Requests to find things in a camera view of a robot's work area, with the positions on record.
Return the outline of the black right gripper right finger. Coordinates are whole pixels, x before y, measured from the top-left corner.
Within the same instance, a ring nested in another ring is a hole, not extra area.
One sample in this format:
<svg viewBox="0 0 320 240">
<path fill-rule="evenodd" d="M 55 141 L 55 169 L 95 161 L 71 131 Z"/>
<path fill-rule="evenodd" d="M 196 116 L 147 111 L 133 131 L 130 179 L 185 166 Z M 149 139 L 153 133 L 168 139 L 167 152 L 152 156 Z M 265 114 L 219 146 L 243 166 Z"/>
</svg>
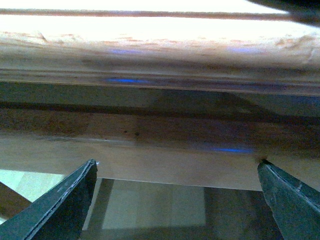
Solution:
<svg viewBox="0 0 320 240">
<path fill-rule="evenodd" d="M 266 203 L 285 240 L 320 238 L 320 192 L 267 160 L 257 167 Z"/>
</svg>

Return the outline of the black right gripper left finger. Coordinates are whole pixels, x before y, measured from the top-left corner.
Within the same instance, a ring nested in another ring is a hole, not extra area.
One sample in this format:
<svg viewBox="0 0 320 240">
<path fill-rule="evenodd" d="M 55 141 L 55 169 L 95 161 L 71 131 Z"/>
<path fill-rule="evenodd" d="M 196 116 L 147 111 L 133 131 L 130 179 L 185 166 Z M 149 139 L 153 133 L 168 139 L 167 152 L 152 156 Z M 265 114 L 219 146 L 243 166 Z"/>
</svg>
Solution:
<svg viewBox="0 0 320 240">
<path fill-rule="evenodd" d="M 0 226 L 2 240 L 78 240 L 92 203 L 97 163 L 90 159 Z"/>
</svg>

